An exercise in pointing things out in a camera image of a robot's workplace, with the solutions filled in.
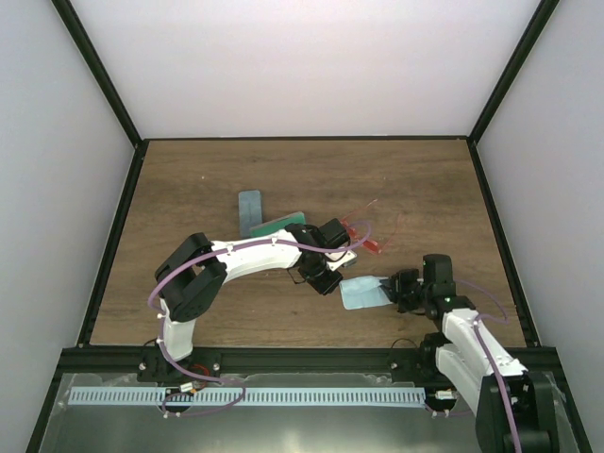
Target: wooden floor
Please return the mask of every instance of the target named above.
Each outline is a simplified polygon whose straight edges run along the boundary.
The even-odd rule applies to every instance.
[[[389,276],[444,253],[456,278],[496,294],[511,325],[489,326],[501,343],[523,345],[501,258],[463,141],[181,141],[151,142],[92,335],[93,344],[142,344],[158,334],[145,305],[157,267],[194,232],[239,237],[238,193],[262,193],[264,221],[301,210],[322,225],[374,198],[362,217],[374,238],[397,235],[380,256],[361,249],[344,277]],[[485,296],[458,288],[481,311]],[[318,295],[285,271],[229,282],[198,319],[194,343],[232,346],[384,347],[421,341],[435,331],[394,306],[345,310],[340,291]]]

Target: enclosure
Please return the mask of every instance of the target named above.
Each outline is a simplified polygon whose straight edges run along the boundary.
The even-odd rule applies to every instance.
[[[507,312],[508,325],[488,325],[496,339],[554,379],[558,421],[570,427],[564,445],[591,451],[589,436],[597,451],[604,8],[558,3],[4,6],[3,358],[14,365],[5,387],[20,381],[31,392],[26,403],[2,393],[3,451],[78,449],[101,441],[67,436],[77,423],[117,432],[103,424],[156,415],[60,404],[69,406],[62,395],[74,382],[91,385],[87,375],[99,387],[134,385],[143,345],[159,335],[145,304],[156,270],[191,234],[241,239],[238,194],[251,190],[261,193],[264,222],[298,211],[313,226],[351,212],[369,221],[372,239],[387,246],[360,248],[345,279],[450,256],[455,279],[471,283],[458,293],[498,316],[478,285]],[[412,344],[437,330],[395,304],[346,310],[340,290],[323,297],[272,269],[224,285],[196,322],[193,357],[216,365],[217,376],[341,373],[387,377],[394,387],[384,392],[397,383],[431,389]],[[259,387],[275,386],[267,382]],[[19,433],[8,422],[15,406]],[[342,443],[336,436],[322,447],[352,448],[343,426],[365,412],[313,410],[241,408],[228,423],[244,438],[247,418],[276,426],[295,417],[301,438],[270,448],[318,451],[309,433],[325,416]],[[442,451],[477,448],[450,434],[471,435],[471,419],[430,425],[428,413],[403,412],[413,435],[386,433],[378,420],[390,413],[375,411],[389,440],[359,432],[367,444],[357,448],[403,451],[428,437]],[[251,445],[268,448],[264,437]],[[137,442],[115,439],[105,448]]]

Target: red plastic object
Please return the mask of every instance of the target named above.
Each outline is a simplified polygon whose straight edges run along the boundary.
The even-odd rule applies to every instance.
[[[350,223],[348,222],[348,219],[350,217],[358,214],[359,212],[366,210],[367,208],[369,208],[371,205],[373,205],[377,201],[378,201],[377,198],[375,200],[370,201],[365,206],[348,213],[340,220],[340,223],[344,226],[344,228],[346,228],[346,232],[348,233],[348,236],[350,236],[351,240],[358,241],[360,238],[362,238],[363,235],[359,234],[357,232],[357,230],[353,226],[350,225]],[[365,247],[367,250],[369,250],[369,252],[373,253],[374,255],[379,255],[380,253],[382,253],[384,251],[384,249],[390,244],[394,235],[398,232],[398,227],[399,227],[402,219],[403,219],[403,214],[399,213],[398,217],[396,219],[396,225],[394,226],[394,231],[385,243],[380,244],[377,241],[374,241],[373,239],[368,239],[367,241],[362,243],[362,246]]]

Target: black cable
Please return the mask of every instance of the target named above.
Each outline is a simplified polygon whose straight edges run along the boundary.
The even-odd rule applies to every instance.
[[[295,281],[294,276],[290,272],[292,269],[295,269],[295,268],[294,267],[290,267],[290,268],[286,269],[286,271],[290,275],[290,277],[292,278],[292,282],[294,283],[294,285],[301,285],[303,283],[306,283],[306,278],[304,278],[304,280],[302,280],[302,281]]]
[[[346,247],[348,247],[351,244],[352,244],[352,241],[350,239],[348,239],[348,243],[346,244]],[[334,260],[334,259],[328,257],[326,254],[325,259],[329,262],[339,262],[339,261],[343,260],[345,258],[345,256],[346,256],[346,252],[343,252],[343,254],[337,260]]]
[[[405,342],[408,342],[408,343],[412,344],[415,347],[415,349],[419,349],[419,346],[417,345],[417,343],[415,341],[410,340],[409,338],[405,338],[405,337],[401,337],[401,338],[398,338],[398,339],[394,340],[394,343],[390,346],[390,348],[393,349],[394,346],[398,342],[402,342],[402,341],[405,341]]]

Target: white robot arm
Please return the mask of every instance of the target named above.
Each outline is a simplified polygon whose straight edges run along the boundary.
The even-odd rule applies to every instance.
[[[436,324],[439,332],[420,345],[422,367],[446,376],[463,397],[482,451],[559,451],[551,382],[513,358],[457,295],[450,257],[425,255],[423,278],[409,269],[381,283],[400,312],[423,308]]]
[[[262,240],[267,243],[244,248],[245,244]],[[179,274],[162,290],[160,303],[166,313],[162,333],[168,353],[175,361],[191,354],[195,320],[210,307],[228,281],[269,269],[297,267],[304,281],[319,294],[329,294],[342,280],[337,269],[352,264],[357,257],[351,250],[318,253],[279,241],[337,249],[349,240],[337,219],[321,227],[292,225],[268,236],[236,242],[210,242],[203,233],[193,234],[156,271],[158,282],[191,258],[221,249],[229,252],[204,261],[198,274],[194,269]]]

